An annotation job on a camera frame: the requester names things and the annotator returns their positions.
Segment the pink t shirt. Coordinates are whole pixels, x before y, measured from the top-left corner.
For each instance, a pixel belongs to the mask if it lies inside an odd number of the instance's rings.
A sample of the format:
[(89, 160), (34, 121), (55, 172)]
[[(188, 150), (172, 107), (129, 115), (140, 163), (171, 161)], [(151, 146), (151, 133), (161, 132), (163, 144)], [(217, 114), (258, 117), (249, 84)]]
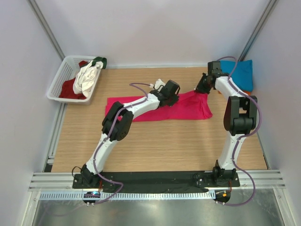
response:
[(179, 94), (179, 100), (173, 106), (164, 106), (144, 113), (134, 122), (164, 121), (164, 120), (206, 120), (213, 114), (207, 104), (208, 94), (189, 91)]

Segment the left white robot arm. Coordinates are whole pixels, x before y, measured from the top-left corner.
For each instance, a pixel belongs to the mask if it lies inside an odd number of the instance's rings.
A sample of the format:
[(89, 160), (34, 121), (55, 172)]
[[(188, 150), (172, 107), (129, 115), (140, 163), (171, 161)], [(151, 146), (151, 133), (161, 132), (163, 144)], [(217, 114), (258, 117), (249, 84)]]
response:
[[(141, 89), (139, 84), (131, 83), (130, 86)], [(161, 107), (173, 106), (179, 100), (180, 86), (173, 80), (164, 83), (158, 79), (154, 84), (145, 83), (145, 86), (152, 90), (147, 93), (141, 89), (143, 97), (129, 103), (113, 103), (102, 122), (102, 133), (95, 151), (80, 168), (80, 173), (73, 176), (73, 188), (97, 187), (101, 180), (105, 180), (100, 173), (107, 158), (114, 146), (128, 135), (133, 120)]]

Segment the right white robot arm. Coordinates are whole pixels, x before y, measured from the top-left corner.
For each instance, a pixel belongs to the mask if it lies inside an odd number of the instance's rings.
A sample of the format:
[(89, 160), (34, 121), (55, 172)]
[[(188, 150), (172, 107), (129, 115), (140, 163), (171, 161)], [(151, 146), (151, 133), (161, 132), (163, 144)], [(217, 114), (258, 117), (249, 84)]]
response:
[(221, 156), (216, 161), (212, 172), (202, 171), (197, 174), (197, 185), (199, 187), (229, 186), (230, 184), (238, 186), (237, 158), (247, 135), (256, 127), (257, 98), (243, 92), (234, 83), (231, 74), (222, 71), (220, 61), (209, 62), (207, 69), (207, 73), (203, 74), (195, 91), (209, 94), (212, 89), (216, 89), (227, 99), (223, 118), (227, 136)]

